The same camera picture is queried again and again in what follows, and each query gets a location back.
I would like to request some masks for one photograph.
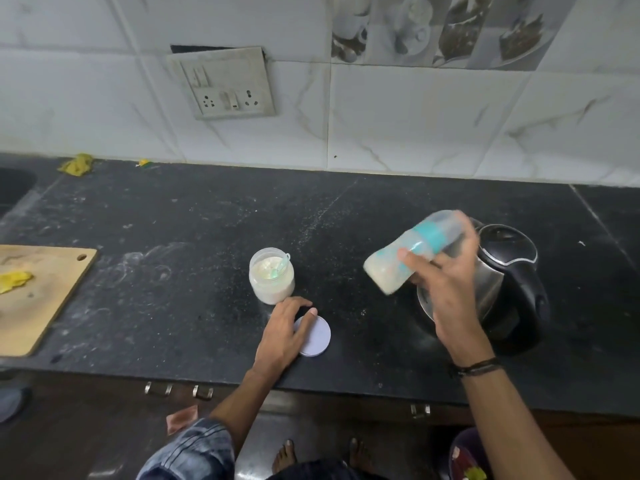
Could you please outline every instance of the wooden cutting board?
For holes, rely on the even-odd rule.
[[[0,244],[0,274],[28,271],[33,278],[0,294],[0,356],[30,354],[76,287],[97,250]]]

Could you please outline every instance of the teal bottle label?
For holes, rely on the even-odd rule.
[[[430,221],[422,221],[413,228],[420,237],[429,245],[433,254],[438,254],[447,245],[447,236],[437,224]]]

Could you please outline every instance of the electric kettle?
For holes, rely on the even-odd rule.
[[[536,272],[538,250],[521,231],[501,224],[483,225],[472,219],[480,239],[474,284],[478,319],[497,351],[520,352],[540,341],[540,325],[550,319],[550,307]],[[445,252],[455,257],[460,241]],[[433,307],[427,290],[418,288],[418,301],[430,321]]]

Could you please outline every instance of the hand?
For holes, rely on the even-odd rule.
[[[275,381],[293,362],[316,322],[318,310],[311,308],[302,318],[302,323],[295,333],[293,332],[294,318],[300,306],[311,305],[313,303],[300,296],[285,298],[276,305],[255,353],[254,371],[267,374]]]
[[[459,256],[452,258],[440,253],[428,262],[400,249],[398,259],[415,272],[411,281],[429,291],[436,334],[453,362],[468,367],[492,358],[494,354],[476,313],[474,272],[478,236],[466,215],[457,210],[456,217],[462,222],[464,232]]]

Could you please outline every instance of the power socket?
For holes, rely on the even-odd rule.
[[[168,61],[196,119],[275,113],[260,47],[172,54]]]

